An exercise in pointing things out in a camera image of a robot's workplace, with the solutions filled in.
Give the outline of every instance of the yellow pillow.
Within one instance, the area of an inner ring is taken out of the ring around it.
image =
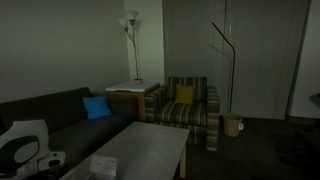
[[[196,86],[184,86],[176,84],[177,93],[175,103],[193,104]]]

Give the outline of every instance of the striped armchair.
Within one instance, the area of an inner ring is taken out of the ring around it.
[[[193,104],[175,103],[176,84],[195,85]],[[217,149],[220,101],[206,77],[169,77],[166,84],[145,96],[148,122],[190,130],[188,142]]]

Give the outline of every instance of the lamp base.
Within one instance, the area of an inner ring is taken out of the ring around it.
[[[140,84],[143,83],[143,80],[142,79],[134,79],[133,83],[136,84],[136,85],[140,85]]]

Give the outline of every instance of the lamp shade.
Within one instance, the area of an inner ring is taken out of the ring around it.
[[[121,25],[124,29],[125,29],[125,28],[128,28],[128,21],[127,21],[127,19],[121,18],[121,19],[119,19],[118,21],[119,21],[120,25]]]
[[[139,12],[138,11],[126,11],[126,17],[129,20],[136,20]]]

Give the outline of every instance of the arc floor lamp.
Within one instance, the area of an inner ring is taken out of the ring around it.
[[[231,83],[230,83],[230,89],[229,89],[229,95],[228,95],[228,112],[231,113],[231,106],[232,106],[232,94],[233,94],[233,80],[234,80],[234,66],[236,64],[236,50],[232,46],[232,44],[228,41],[228,39],[223,35],[223,33],[220,31],[220,29],[217,27],[217,25],[212,22],[212,25],[216,28],[216,30],[219,32],[219,34],[223,37],[223,39],[229,44],[229,46],[233,50],[233,61],[232,61],[232,70],[231,70]]]
[[[134,58],[136,62],[136,79],[133,80],[135,84],[142,84],[143,80],[141,79],[141,73],[139,71],[138,66],[138,58],[137,58],[137,47],[136,47],[136,36],[135,36],[135,29],[134,25],[136,22],[136,18],[138,16],[138,11],[126,11],[125,18],[119,19],[120,25],[123,27],[123,29],[126,31],[129,39],[131,40],[134,48]],[[132,27],[132,35],[129,34],[129,28],[128,28],[128,21],[130,22],[130,25]]]

